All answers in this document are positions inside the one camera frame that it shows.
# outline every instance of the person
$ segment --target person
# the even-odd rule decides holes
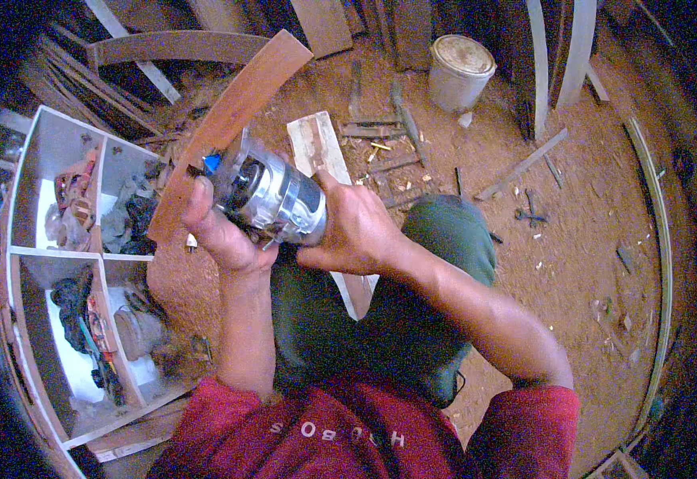
[[[477,206],[424,197],[400,231],[368,188],[315,178],[321,243],[266,251],[195,180],[183,221],[219,267],[216,370],[150,477],[566,477],[579,409],[566,352],[490,287]],[[348,316],[329,271],[380,275],[365,318]],[[464,451],[440,408],[471,345],[513,389]]]

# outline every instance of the bucket lid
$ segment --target bucket lid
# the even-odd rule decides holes
[[[495,69],[495,58],[489,50],[463,35],[439,37],[431,51],[439,63],[458,73],[483,75]]]

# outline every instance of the white shelf unit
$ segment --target white shelf unit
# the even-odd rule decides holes
[[[53,179],[84,162],[86,151],[95,145],[101,154],[89,186],[96,213],[90,251],[48,249],[54,244],[44,234],[44,223],[48,206],[55,202]],[[106,202],[113,205],[109,196],[119,194],[126,177],[143,174],[146,161],[158,160],[146,149],[40,106],[18,162],[4,266],[8,302],[15,312],[13,330],[20,342],[16,362],[21,374],[28,376],[31,396],[64,450],[125,426],[191,388],[176,378],[159,377],[151,358],[134,362],[125,358],[113,313],[123,301],[124,278],[143,281],[152,257],[104,253],[100,230],[96,231]],[[83,267],[93,271],[92,294],[117,346],[113,363],[123,386],[120,407],[94,386],[92,359],[73,350],[64,338],[59,309],[49,297],[54,282],[75,277]]]

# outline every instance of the green pants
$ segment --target green pants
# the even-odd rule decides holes
[[[402,233],[477,281],[495,281],[495,250],[477,206],[458,196],[427,196]],[[283,244],[272,269],[276,338],[274,384],[294,392],[352,369],[368,369],[409,386],[439,408],[457,394],[457,370],[471,346],[425,298],[381,277],[359,322],[346,312],[330,273],[296,263]]]

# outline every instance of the hand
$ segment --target hand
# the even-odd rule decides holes
[[[327,197],[327,229],[316,247],[302,247],[298,263],[325,271],[383,273],[405,242],[381,199],[364,186],[342,185],[328,172],[316,173]]]
[[[204,176],[194,180],[189,205],[183,213],[183,224],[218,263],[222,272],[262,273],[270,271],[276,261],[277,244],[263,251],[213,207],[212,183]]]

